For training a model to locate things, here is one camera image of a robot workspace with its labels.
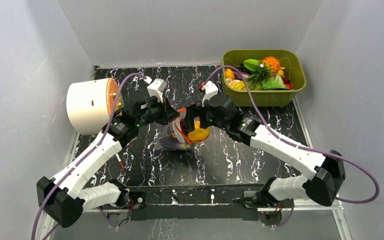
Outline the yellow toy bell pepper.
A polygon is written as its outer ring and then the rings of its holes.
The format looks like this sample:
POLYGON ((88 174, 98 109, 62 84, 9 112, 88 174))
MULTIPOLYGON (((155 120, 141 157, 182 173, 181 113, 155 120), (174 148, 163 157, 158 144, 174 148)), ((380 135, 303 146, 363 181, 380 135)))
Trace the yellow toy bell pepper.
POLYGON ((187 138, 193 143, 205 141, 210 136, 210 128, 201 128, 199 120, 194 122, 194 130, 187 134, 187 138))

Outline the clear orange zip top bag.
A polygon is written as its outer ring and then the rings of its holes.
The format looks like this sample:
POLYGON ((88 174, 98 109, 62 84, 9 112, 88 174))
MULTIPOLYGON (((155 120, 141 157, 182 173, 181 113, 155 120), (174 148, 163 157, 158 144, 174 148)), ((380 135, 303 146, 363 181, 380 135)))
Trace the clear orange zip top bag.
POLYGON ((186 115, 186 108, 181 108, 180 116, 171 121, 155 142, 157 151, 189 151, 195 144, 188 139, 188 130, 183 125, 183 118, 186 115))

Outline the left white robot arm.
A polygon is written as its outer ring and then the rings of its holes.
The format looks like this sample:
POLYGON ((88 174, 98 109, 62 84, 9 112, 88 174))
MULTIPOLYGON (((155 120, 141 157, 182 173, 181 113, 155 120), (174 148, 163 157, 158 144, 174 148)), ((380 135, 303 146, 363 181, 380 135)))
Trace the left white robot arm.
POLYGON ((103 205, 126 208, 131 204, 130 188, 116 179, 85 188, 91 177, 151 123, 168 125, 180 113, 166 98, 155 96, 133 105, 132 111, 116 110, 95 140, 72 163, 52 178, 43 176, 36 184, 39 212, 45 212, 61 227, 72 226, 80 216, 103 205))

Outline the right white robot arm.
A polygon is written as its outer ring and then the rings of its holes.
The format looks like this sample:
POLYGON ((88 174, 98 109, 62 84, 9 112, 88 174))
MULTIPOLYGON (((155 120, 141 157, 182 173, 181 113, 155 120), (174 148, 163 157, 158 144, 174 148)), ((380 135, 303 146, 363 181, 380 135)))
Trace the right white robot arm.
POLYGON ((262 150, 301 173, 288 178, 271 177, 259 192, 242 200, 251 208, 275 207, 286 199, 310 199, 329 207, 346 178, 344 163, 338 157, 305 150, 302 144, 275 133, 259 117, 242 113, 226 94, 188 106, 182 122, 189 132, 195 129, 195 119, 199 119, 201 128, 224 130, 234 141, 262 150))

